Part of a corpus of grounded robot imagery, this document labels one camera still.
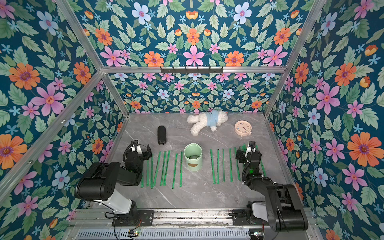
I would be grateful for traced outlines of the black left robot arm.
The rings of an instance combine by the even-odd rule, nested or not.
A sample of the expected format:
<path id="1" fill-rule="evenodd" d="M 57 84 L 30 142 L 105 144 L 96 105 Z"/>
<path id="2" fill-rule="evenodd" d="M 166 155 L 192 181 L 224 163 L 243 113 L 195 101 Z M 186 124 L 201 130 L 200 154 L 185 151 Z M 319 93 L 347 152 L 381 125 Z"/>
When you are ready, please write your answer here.
<path id="1" fill-rule="evenodd" d="M 98 203 L 110 210 L 105 213 L 113 224 L 140 224 L 143 217 L 135 201 L 124 197 L 116 185 L 137 187 L 143 178 L 144 162 L 153 157 L 151 147 L 137 140 L 131 141 L 123 154 L 123 163 L 94 163 L 79 180 L 75 196 L 87 202 Z"/>

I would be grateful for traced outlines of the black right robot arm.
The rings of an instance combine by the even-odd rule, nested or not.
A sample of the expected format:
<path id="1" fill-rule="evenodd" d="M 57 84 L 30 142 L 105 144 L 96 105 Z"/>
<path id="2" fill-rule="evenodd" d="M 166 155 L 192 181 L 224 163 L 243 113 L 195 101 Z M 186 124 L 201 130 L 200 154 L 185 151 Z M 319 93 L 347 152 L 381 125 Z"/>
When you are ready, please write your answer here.
<path id="1" fill-rule="evenodd" d="M 296 186 L 277 183 L 260 172 L 262 153 L 255 141 L 250 141 L 245 149 L 239 148 L 236 160 L 244 165 L 241 173 L 243 185 L 265 197 L 261 202 L 249 202 L 241 213 L 249 224 L 264 220 L 274 232 L 308 229 L 308 218 Z"/>

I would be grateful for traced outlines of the light green storage cup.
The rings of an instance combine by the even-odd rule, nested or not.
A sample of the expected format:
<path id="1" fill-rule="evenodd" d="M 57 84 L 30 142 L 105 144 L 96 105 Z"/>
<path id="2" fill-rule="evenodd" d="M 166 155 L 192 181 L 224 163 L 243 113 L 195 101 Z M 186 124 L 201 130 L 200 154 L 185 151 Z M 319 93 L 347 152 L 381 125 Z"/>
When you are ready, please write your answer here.
<path id="1" fill-rule="evenodd" d="M 191 143 L 184 149 L 184 157 L 187 168 L 192 172 L 197 172 L 203 166 L 203 150 L 200 145 Z"/>

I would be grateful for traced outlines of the black remote control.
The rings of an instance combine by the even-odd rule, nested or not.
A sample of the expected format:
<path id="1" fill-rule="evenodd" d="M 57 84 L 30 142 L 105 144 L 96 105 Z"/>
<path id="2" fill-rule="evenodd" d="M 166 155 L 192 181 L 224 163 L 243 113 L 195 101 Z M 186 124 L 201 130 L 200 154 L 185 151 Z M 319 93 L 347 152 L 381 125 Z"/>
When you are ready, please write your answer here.
<path id="1" fill-rule="evenodd" d="M 165 145 L 167 143 L 167 131 L 165 126 L 158 127 L 158 144 Z"/>

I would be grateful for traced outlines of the white plush teddy bear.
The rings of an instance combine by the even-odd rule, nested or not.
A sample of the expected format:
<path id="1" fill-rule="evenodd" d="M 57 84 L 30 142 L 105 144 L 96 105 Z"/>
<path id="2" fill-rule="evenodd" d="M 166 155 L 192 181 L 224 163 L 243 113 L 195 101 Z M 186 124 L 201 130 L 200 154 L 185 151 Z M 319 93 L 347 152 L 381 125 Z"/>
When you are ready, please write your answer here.
<path id="1" fill-rule="evenodd" d="M 204 112 L 198 115 L 188 116 L 187 122 L 193 124 L 191 127 L 191 134 L 198 136 L 200 131 L 207 127 L 212 132 L 216 132 L 217 128 L 220 127 L 229 119 L 228 114 L 224 111 L 212 110 L 211 112 Z"/>

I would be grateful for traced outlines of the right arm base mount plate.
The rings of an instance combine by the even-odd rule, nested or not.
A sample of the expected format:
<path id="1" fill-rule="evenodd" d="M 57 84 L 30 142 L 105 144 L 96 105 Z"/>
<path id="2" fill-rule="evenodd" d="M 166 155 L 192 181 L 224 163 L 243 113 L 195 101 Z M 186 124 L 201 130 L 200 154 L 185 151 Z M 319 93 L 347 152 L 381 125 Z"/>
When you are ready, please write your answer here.
<path id="1" fill-rule="evenodd" d="M 269 223 L 261 218 L 256 218 L 251 210 L 239 209 L 232 210 L 229 217 L 233 220 L 235 226 L 268 226 Z"/>

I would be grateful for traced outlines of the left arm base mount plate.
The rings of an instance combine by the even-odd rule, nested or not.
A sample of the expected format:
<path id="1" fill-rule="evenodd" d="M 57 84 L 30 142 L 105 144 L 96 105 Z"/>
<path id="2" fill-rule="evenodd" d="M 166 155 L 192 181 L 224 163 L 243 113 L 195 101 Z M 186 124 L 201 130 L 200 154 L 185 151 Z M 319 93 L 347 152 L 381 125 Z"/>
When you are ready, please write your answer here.
<path id="1" fill-rule="evenodd" d="M 125 215 L 116 215 L 113 227 L 150 227 L 154 220 L 154 210 L 131 210 Z"/>

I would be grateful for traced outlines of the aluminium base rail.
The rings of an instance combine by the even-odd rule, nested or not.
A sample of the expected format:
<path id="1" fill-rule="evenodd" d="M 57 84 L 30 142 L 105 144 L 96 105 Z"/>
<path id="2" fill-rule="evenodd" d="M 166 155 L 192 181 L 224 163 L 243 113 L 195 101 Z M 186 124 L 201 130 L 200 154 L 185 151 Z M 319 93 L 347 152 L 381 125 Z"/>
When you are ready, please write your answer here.
<path id="1" fill-rule="evenodd" d="M 242 208 L 205 208 L 205 209 L 137 209 L 154 210 L 154 227 L 243 227 L 261 228 L 268 226 L 235 226 L 229 217 L 232 210 Z M 70 227 L 77 228 L 104 228 L 112 227 L 114 215 L 111 210 L 85 209 L 77 210 L 69 220 Z"/>

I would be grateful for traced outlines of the black wall hook rack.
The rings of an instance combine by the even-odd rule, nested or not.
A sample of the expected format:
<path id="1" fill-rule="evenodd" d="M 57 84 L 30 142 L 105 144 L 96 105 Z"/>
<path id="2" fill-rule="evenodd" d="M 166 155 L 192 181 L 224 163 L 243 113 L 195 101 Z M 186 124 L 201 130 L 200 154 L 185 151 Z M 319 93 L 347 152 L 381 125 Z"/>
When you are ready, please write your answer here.
<path id="1" fill-rule="evenodd" d="M 160 67 L 162 74 L 221 74 L 223 67 Z"/>

